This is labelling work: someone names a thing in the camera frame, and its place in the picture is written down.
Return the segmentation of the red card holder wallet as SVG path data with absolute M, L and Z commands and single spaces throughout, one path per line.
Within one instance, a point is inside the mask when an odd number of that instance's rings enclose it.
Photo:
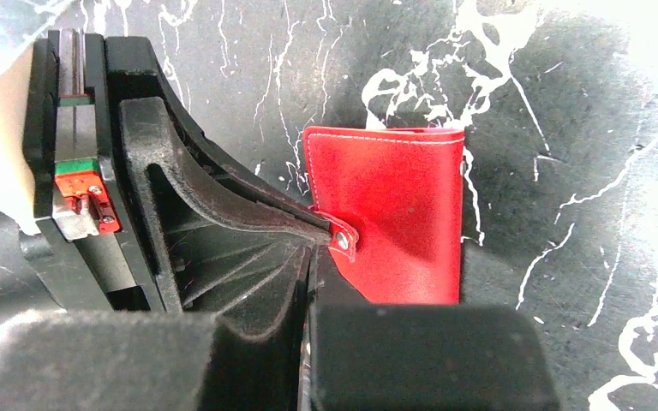
M 458 303 L 463 131 L 311 126 L 303 144 L 345 280 L 373 303 Z

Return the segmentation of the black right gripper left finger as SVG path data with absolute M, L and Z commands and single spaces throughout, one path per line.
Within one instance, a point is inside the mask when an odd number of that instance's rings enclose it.
M 254 333 L 224 313 L 22 313 L 0 330 L 0 410 L 294 410 L 310 259 L 265 280 Z

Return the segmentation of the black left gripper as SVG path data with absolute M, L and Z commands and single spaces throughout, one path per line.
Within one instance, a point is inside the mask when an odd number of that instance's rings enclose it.
M 159 312 L 160 291 L 171 311 L 229 311 L 330 241 L 327 220 L 205 136 L 149 39 L 50 31 L 29 74 L 22 149 L 39 231 L 20 245 L 61 308 Z

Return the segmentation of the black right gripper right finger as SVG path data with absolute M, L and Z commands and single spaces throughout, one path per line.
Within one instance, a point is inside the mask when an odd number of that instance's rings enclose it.
M 318 249 L 309 275 L 309 410 L 556 410 L 532 324 L 503 306 L 372 304 Z

